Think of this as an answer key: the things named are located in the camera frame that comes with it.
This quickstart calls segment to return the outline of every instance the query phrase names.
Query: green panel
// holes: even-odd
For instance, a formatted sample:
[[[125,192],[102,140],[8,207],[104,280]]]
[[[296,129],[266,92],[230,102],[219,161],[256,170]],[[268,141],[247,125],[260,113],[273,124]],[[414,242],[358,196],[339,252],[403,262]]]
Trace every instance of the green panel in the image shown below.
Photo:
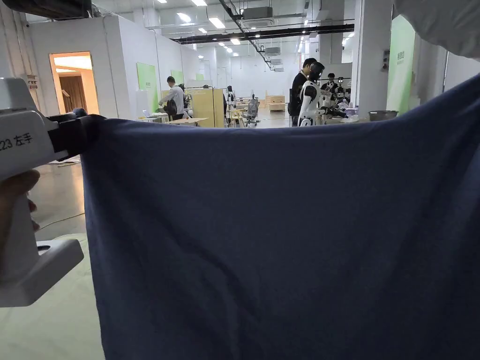
[[[146,90],[148,94],[148,107],[150,112],[158,109],[158,91],[156,88],[156,71],[154,65],[137,63],[138,87]]]
[[[403,114],[409,110],[415,30],[403,17],[392,21],[387,110]]]
[[[183,72],[172,70],[172,76],[174,77],[176,84],[183,84]]]

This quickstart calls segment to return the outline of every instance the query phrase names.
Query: white shirt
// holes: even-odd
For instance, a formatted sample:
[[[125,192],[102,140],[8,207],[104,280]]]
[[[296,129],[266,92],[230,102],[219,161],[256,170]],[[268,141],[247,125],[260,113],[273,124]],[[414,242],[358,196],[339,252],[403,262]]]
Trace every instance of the white shirt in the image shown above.
[[[169,100],[173,100],[177,105],[177,115],[183,114],[185,112],[185,109],[183,108],[183,95],[185,95],[183,90],[175,85],[173,88],[170,89],[168,95],[160,100],[159,104],[160,106],[162,106],[163,103],[166,103]]]

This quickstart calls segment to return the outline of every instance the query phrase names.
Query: black ceiling beam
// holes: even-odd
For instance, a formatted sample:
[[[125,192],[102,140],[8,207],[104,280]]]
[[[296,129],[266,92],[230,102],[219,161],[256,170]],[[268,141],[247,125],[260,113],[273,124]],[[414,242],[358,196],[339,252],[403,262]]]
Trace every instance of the black ceiling beam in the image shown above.
[[[218,0],[220,2],[220,4],[222,4],[223,6],[223,9],[227,12],[227,14],[230,16],[230,19],[232,19],[234,22],[235,22],[235,25],[239,28],[239,30],[241,31],[242,35],[245,37],[247,36],[247,32],[245,32],[245,30],[243,29],[242,27],[242,24],[240,22],[240,19],[238,18],[238,15],[240,14],[234,14],[232,9],[225,3],[225,0]],[[263,51],[261,51],[261,48],[258,47],[258,45],[255,43],[254,40],[252,39],[247,39],[252,45],[253,45],[253,48],[255,49],[256,52],[258,52],[258,54],[262,57],[262,59],[265,61],[265,64],[267,64],[268,68],[273,71],[275,70],[274,67],[272,67],[272,64],[270,63],[270,61],[268,61],[268,59],[266,58],[265,54]]]
[[[253,31],[253,32],[242,32],[242,33],[233,33],[233,34],[216,34],[216,35],[200,35],[200,36],[188,36],[188,37],[178,37],[172,39],[180,44],[205,44],[205,43],[215,43],[222,41],[230,41],[231,39],[242,40],[260,40],[260,39],[274,39],[278,37],[289,37],[289,36],[308,36],[311,33],[319,34],[336,34],[336,33],[348,33],[355,30],[354,24],[346,25],[322,25],[315,27],[300,27],[300,28],[289,28],[289,29],[277,29],[277,30],[265,30],[265,31]]]

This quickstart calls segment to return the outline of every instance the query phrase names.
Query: chair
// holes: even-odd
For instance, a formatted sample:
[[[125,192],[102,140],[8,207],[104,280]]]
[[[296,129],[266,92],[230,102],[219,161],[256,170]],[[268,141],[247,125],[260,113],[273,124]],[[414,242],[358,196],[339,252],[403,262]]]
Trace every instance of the chair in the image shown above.
[[[259,120],[255,120],[256,117],[258,116],[258,107],[260,106],[260,101],[257,99],[251,99],[250,102],[248,103],[248,110],[245,114],[243,114],[243,117],[247,119],[247,127],[252,128],[257,126],[257,124],[260,122]]]

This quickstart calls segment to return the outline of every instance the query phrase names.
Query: humanoid robot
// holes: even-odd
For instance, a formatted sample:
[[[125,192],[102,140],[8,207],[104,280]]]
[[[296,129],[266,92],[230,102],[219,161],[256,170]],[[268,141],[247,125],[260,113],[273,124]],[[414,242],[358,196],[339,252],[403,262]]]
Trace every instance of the humanoid robot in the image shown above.
[[[321,90],[317,82],[322,75],[325,67],[319,63],[314,62],[310,67],[310,75],[308,81],[303,85],[301,90],[302,106],[299,116],[299,126],[313,126],[317,116],[328,113],[327,107],[318,107],[320,98],[325,94]]]

